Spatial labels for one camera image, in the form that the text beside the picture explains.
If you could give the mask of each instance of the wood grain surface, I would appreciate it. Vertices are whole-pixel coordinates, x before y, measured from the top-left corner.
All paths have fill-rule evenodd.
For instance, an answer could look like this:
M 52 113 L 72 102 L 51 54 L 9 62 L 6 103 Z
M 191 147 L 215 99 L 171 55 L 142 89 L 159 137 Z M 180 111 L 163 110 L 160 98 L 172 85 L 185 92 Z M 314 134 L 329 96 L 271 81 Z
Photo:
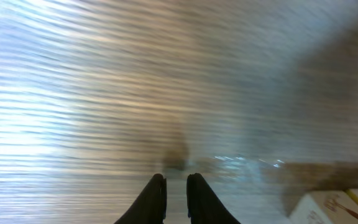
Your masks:
M 114 223 L 154 173 L 241 223 L 358 187 L 358 0 L 0 0 L 0 223 Z

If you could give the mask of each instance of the wooden surface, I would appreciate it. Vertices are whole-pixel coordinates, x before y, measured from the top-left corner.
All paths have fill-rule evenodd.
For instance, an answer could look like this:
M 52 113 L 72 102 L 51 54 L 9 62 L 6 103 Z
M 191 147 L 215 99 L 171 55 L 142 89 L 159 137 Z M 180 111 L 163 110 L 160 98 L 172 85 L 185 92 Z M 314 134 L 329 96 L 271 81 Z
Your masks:
M 242 223 L 358 186 L 358 0 L 0 0 L 0 223 L 114 223 L 202 173 Z

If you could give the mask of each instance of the printed design on box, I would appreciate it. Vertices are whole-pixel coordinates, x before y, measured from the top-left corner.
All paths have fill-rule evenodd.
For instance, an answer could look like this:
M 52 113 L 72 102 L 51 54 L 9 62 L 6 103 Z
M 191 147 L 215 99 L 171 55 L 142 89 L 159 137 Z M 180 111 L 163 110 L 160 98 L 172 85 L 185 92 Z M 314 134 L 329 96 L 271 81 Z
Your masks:
M 346 208 L 345 206 L 341 205 L 340 203 L 337 202 L 337 200 L 340 198 L 340 196 L 338 194 L 331 194 L 328 195 L 326 197 L 326 200 L 324 202 L 324 206 L 328 209 L 330 209 L 333 212 L 336 212 L 338 208 L 343 209 L 344 211 L 346 211 L 348 214 L 350 214 L 351 216 L 353 216 L 354 218 L 358 219 L 358 213 Z
M 325 224 L 315 211 L 310 211 L 308 216 L 309 224 Z

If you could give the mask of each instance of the table surface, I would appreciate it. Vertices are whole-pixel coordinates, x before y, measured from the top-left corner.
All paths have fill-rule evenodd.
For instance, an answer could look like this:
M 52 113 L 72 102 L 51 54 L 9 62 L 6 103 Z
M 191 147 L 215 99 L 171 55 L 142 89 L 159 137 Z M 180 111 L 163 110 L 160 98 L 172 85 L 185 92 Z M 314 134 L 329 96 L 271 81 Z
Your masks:
M 0 223 L 114 223 L 154 173 L 241 223 L 358 187 L 358 0 L 0 0 Z

